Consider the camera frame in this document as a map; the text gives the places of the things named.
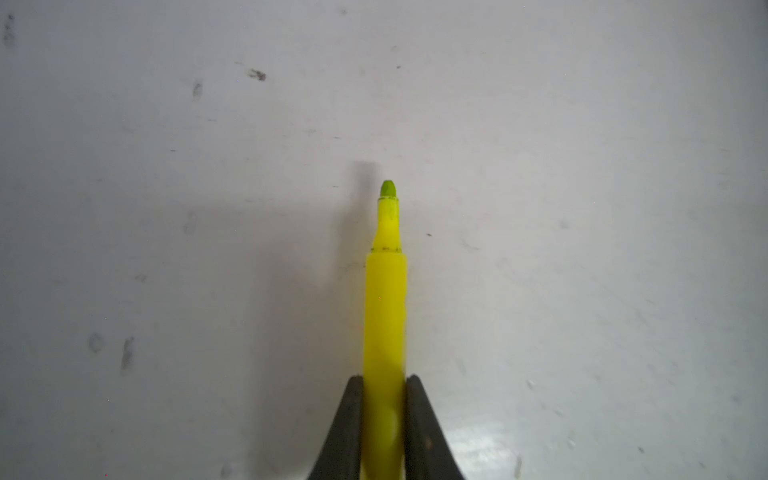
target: highlighter tip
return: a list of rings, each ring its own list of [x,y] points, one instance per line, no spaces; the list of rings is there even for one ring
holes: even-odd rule
[[[397,197],[395,184],[391,180],[384,180],[380,197]]]

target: white surface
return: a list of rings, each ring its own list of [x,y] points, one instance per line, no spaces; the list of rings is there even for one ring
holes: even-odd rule
[[[385,178],[467,479],[768,476],[762,0],[9,12],[0,478],[305,475]]]

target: dark speck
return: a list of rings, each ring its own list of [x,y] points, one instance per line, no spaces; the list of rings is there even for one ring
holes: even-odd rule
[[[194,212],[189,212],[187,214],[187,222],[184,224],[184,227],[182,230],[187,235],[194,235],[195,230],[197,230],[197,214]]]
[[[515,480],[520,480],[523,476],[523,458],[518,455],[518,459],[515,460]]]
[[[232,475],[232,466],[228,463],[225,463],[221,467],[221,473],[219,473],[220,478],[229,478]]]
[[[198,98],[203,96],[203,81],[201,79],[197,79],[194,81],[194,85],[192,86],[192,97],[197,100]]]
[[[8,399],[0,396],[0,420],[5,418],[6,413],[8,413]]]
[[[12,48],[16,45],[16,32],[14,28],[15,17],[12,13],[8,14],[5,18],[5,24],[3,25],[2,42],[7,48]]]
[[[128,374],[134,365],[134,337],[129,336],[123,342],[123,358],[120,361],[120,373]]]
[[[104,348],[104,337],[97,332],[93,332],[88,337],[88,349],[92,353],[99,353]]]
[[[248,76],[251,78],[258,78],[259,81],[265,81],[266,80],[266,73],[262,71],[258,71],[255,68],[251,68],[248,71]]]

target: yellow highlighter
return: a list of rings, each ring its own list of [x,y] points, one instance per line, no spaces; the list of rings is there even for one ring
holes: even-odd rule
[[[405,407],[406,256],[395,184],[379,198],[379,226],[366,259],[362,378],[362,470],[367,480],[399,480]]]

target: stain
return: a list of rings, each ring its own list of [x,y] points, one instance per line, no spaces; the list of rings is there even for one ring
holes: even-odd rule
[[[515,460],[515,479],[519,480],[523,476],[523,458],[518,455],[518,459]]]
[[[92,353],[99,353],[104,349],[104,337],[101,336],[98,332],[93,332],[88,337],[88,349]]]
[[[187,235],[194,235],[195,230],[197,230],[197,214],[194,212],[187,213],[187,221],[184,223],[184,227],[182,230]]]
[[[456,368],[459,370],[459,372],[463,376],[467,376],[467,367],[464,365],[464,360],[462,359],[455,359],[454,362],[456,363]]]
[[[2,43],[7,48],[14,48],[16,46],[15,22],[16,17],[12,13],[9,13],[8,16],[5,17],[5,24],[3,25],[2,32]]]
[[[134,366],[134,337],[129,336],[123,342],[123,358],[120,361],[120,373],[127,375]]]
[[[262,71],[258,71],[255,68],[251,68],[248,71],[248,76],[251,77],[251,78],[258,78],[259,81],[265,81],[266,80],[266,73],[264,73]]]
[[[475,251],[476,252],[476,251],[480,250],[480,247],[473,247],[472,245],[467,243],[467,240],[464,240],[463,238],[462,238],[462,246],[468,252],[471,252],[471,251]]]
[[[194,85],[192,85],[192,98],[195,100],[198,100],[200,97],[203,96],[203,80],[201,78],[198,78],[194,81]]]
[[[219,472],[219,478],[229,478],[232,475],[232,465],[225,463],[221,466],[221,472]]]

